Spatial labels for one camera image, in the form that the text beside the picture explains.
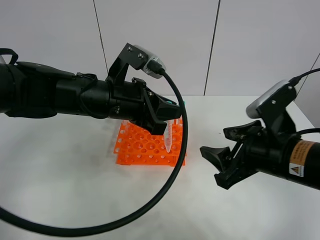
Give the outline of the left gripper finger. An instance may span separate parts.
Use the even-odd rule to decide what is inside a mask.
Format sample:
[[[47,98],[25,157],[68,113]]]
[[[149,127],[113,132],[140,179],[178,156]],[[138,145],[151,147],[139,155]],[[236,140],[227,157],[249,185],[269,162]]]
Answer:
[[[154,93],[150,98],[155,116],[161,121],[179,119],[182,116],[180,106],[171,99]]]
[[[154,136],[162,136],[167,127],[167,123],[164,121],[147,118],[137,120],[136,125],[144,130],[147,130],[151,135]]]

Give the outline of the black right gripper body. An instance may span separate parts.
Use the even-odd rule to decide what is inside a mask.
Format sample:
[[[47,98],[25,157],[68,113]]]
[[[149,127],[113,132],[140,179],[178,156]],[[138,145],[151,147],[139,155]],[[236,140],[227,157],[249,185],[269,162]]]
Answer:
[[[244,180],[258,172],[270,174],[270,137],[267,132],[225,132],[236,142],[227,155],[225,180]]]

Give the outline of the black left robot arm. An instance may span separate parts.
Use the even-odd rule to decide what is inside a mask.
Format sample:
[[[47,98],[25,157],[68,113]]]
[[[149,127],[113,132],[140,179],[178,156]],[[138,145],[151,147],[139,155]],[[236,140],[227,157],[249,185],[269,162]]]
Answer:
[[[72,73],[39,63],[19,61],[2,48],[10,62],[0,65],[0,111],[11,118],[45,119],[57,114],[127,120],[153,135],[162,135],[168,120],[181,117],[176,102],[155,93],[143,79],[126,81],[129,68],[160,79],[165,72],[153,53],[126,44],[105,80],[92,73]]]

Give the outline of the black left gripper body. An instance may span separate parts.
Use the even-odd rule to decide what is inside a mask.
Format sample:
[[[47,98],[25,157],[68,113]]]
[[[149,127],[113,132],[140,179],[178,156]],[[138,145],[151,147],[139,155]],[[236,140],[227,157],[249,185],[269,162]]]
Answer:
[[[160,123],[156,116],[159,97],[144,80],[134,78],[132,82],[124,81],[117,85],[108,77],[106,83],[109,92],[107,118],[129,120],[137,125]]]

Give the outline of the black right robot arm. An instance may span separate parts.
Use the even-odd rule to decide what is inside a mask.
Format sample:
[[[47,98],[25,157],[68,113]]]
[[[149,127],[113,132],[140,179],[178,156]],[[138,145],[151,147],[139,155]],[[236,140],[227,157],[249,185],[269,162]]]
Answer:
[[[200,153],[219,171],[214,175],[216,184],[226,190],[258,172],[318,190],[320,144],[301,136],[319,131],[309,128],[280,133],[276,142],[267,128],[255,120],[224,128],[225,137],[236,143],[234,148],[202,146]]]

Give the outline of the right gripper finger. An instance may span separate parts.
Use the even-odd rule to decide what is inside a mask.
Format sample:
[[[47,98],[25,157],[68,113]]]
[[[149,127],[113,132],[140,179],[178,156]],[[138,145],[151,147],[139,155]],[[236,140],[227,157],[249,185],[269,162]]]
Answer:
[[[257,137],[262,131],[263,127],[259,120],[239,125],[226,127],[223,129],[223,133],[226,139],[234,142],[243,142],[245,140]]]
[[[240,182],[240,171],[237,169],[237,163],[229,160],[231,154],[229,147],[213,148],[202,146],[200,147],[200,153],[204,159],[218,170],[214,178],[219,187],[228,190]]]

